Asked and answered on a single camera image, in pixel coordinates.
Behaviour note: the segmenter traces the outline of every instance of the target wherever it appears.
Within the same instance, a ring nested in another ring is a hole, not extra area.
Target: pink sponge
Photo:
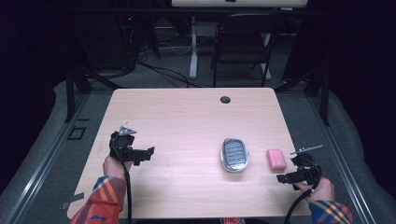
[[[267,159],[270,164],[271,170],[284,171],[286,169],[286,162],[285,158],[283,157],[282,150],[269,149],[267,151]]]

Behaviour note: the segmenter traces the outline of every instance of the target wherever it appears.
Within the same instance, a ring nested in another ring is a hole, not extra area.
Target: black chair
[[[262,87],[271,58],[276,35],[282,29],[279,18],[263,13],[237,13],[222,18],[216,29],[216,40],[211,68],[216,87],[218,63],[265,63]],[[269,35],[265,45],[263,35]]]

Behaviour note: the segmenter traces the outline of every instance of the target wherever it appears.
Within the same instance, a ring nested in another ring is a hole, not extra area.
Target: orange and blue plaid sleeve
[[[309,204],[312,223],[340,223],[350,224],[353,222],[352,213],[341,204],[330,201],[316,201]]]
[[[102,176],[93,187],[88,201],[73,216],[70,223],[119,223],[126,191],[125,180]]]

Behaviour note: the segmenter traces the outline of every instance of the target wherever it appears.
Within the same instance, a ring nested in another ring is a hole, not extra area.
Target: person
[[[125,162],[128,170],[132,162]],[[126,193],[126,182],[122,165],[107,156],[103,163],[104,176],[99,177],[88,201],[72,217],[70,223],[119,223],[119,212],[122,211]],[[295,183],[301,192],[312,186],[303,182]],[[349,209],[334,199],[332,182],[322,177],[308,197],[305,198],[311,210],[312,223],[352,223],[353,216]]]

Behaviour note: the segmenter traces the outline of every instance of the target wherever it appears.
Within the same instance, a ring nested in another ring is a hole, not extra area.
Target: wooden table top
[[[227,96],[231,102],[220,101]],[[76,194],[72,217],[103,175],[110,135],[126,122],[137,131],[135,149],[155,147],[151,161],[133,166],[133,218],[278,217],[285,216],[299,196],[291,185],[277,182],[266,151],[280,148],[295,172],[290,134],[276,95],[267,88],[116,90],[92,146]],[[220,161],[226,138],[242,139],[249,165],[230,173]],[[309,216],[301,202],[294,216]],[[120,217],[127,217],[127,201]]]
[[[173,7],[305,7],[307,0],[172,0]]]

